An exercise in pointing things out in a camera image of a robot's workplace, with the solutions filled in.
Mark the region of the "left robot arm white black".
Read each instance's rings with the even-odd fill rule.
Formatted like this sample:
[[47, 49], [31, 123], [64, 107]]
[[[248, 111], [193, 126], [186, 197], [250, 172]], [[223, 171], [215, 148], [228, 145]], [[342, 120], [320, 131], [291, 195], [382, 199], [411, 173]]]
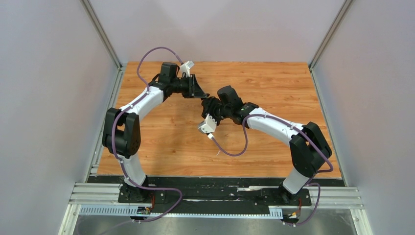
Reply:
[[190, 73], [193, 66], [193, 61], [181, 65], [162, 63], [160, 72], [140, 95], [119, 109], [108, 109], [105, 114], [102, 145], [118, 160], [124, 184], [132, 188], [131, 196], [138, 202], [145, 202], [150, 196], [147, 175], [138, 159], [140, 123], [172, 94], [181, 94], [183, 98], [208, 97], [197, 83], [196, 76]]

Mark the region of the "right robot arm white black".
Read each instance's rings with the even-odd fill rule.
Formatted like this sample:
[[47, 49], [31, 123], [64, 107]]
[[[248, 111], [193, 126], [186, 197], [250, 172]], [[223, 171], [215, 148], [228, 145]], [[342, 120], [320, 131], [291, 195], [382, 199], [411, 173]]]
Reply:
[[293, 169], [279, 186], [279, 197], [283, 203], [290, 205], [298, 200], [299, 191], [314, 176], [323, 172], [321, 167], [324, 164], [329, 166], [328, 172], [333, 171], [329, 161], [332, 150], [316, 123], [295, 123], [272, 115], [257, 104], [243, 102], [232, 86], [221, 88], [217, 94], [217, 97], [202, 99], [204, 120], [198, 126], [199, 131], [206, 134], [223, 153], [233, 157], [237, 154], [227, 152], [213, 134], [220, 122], [227, 118], [242, 126], [244, 138], [248, 137], [247, 129], [250, 128], [286, 144], [290, 149]]

